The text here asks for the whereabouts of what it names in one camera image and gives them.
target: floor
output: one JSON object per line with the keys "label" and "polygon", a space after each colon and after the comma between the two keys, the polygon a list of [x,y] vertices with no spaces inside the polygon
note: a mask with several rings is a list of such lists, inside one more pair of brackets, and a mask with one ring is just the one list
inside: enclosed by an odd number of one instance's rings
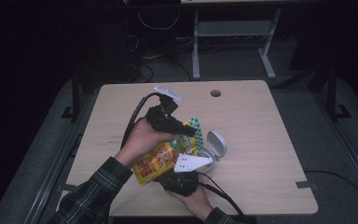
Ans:
{"label": "floor", "polygon": [[[349,153],[352,150],[358,156],[358,100],[351,87],[338,80],[337,104],[346,106],[351,119],[334,122],[325,111],[325,89],[314,93],[307,88],[312,76],[285,89],[272,88],[298,73],[288,69],[296,47],[294,39],[273,42],[269,53],[277,74],[273,80],[267,78],[257,54],[257,49],[264,43],[263,39],[229,39],[218,46],[214,41],[205,39],[202,42],[201,81],[263,79],[268,83],[319,204],[319,211],[314,215],[257,216],[257,223],[358,223],[358,175],[351,162],[352,154]],[[185,44],[183,46],[174,61],[156,52],[147,52],[137,81],[189,81],[191,50]],[[81,93],[78,119],[62,119],[63,110],[72,104],[71,82],[62,87],[0,204],[0,223],[47,223],[58,204],[62,184],[76,156],[76,145],[81,140],[97,96],[98,90],[93,94]],[[60,150],[70,151],[71,154],[67,159],[57,158],[57,155],[61,155]],[[47,181],[46,176],[55,177],[57,181]],[[44,187],[46,185],[51,186],[51,193]],[[139,220],[124,221],[132,223]],[[195,222],[193,219],[165,221]],[[117,219],[115,222],[121,223],[123,220]]]}

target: snack bag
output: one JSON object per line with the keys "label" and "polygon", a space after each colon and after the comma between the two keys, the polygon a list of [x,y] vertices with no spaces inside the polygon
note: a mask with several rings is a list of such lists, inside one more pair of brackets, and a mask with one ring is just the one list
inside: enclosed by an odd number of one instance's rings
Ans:
{"label": "snack bag", "polygon": [[171,170],[175,166],[180,153],[192,156],[199,155],[199,150],[203,148],[200,122],[197,118],[192,118],[184,124],[197,130],[195,136],[189,137],[178,134],[175,140],[158,144],[153,151],[144,155],[132,167],[141,187]]}

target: wooden table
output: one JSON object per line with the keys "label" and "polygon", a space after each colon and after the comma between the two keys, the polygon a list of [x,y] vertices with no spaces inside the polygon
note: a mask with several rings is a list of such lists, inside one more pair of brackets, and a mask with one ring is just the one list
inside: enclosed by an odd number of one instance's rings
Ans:
{"label": "wooden table", "polygon": [[[102,87],[67,184],[77,186],[87,181],[109,156],[116,155],[133,110],[154,91],[155,85]],[[204,143],[210,130],[217,130],[225,138],[227,154],[216,164],[211,177],[246,215],[313,214],[318,210],[311,189],[299,189],[296,185],[307,178],[264,81],[178,82],[159,86],[183,96],[172,115],[181,121],[197,117]],[[221,91],[221,96],[212,97],[212,90]],[[158,97],[150,98],[140,116],[158,104]],[[237,215],[224,199],[212,192],[208,195],[213,206]],[[115,198],[110,215],[191,216],[159,183],[141,188],[134,175]]]}

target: hand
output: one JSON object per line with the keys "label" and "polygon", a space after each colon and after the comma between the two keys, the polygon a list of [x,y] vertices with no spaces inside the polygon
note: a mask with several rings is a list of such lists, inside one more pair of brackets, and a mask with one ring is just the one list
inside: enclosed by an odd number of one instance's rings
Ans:
{"label": "hand", "polygon": [[205,188],[200,185],[198,185],[197,190],[188,197],[170,191],[167,191],[167,193],[173,196],[173,198],[181,201],[191,214],[202,221],[205,221],[213,210],[213,207],[206,196]]}
{"label": "hand", "polygon": [[144,154],[153,150],[160,142],[172,141],[176,134],[155,131],[147,119],[138,119],[124,147],[117,153],[115,159],[131,168]]}

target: plaid sleeve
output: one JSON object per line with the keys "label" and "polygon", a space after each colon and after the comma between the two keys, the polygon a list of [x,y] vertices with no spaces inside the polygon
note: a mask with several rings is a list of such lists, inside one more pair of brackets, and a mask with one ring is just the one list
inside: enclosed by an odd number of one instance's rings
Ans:
{"label": "plaid sleeve", "polygon": [[211,214],[209,214],[205,219],[205,224],[240,224],[234,218],[229,217],[226,213],[220,210],[218,207],[215,207]]}
{"label": "plaid sleeve", "polygon": [[132,171],[110,157],[89,181],[62,198],[49,223],[100,223]]}

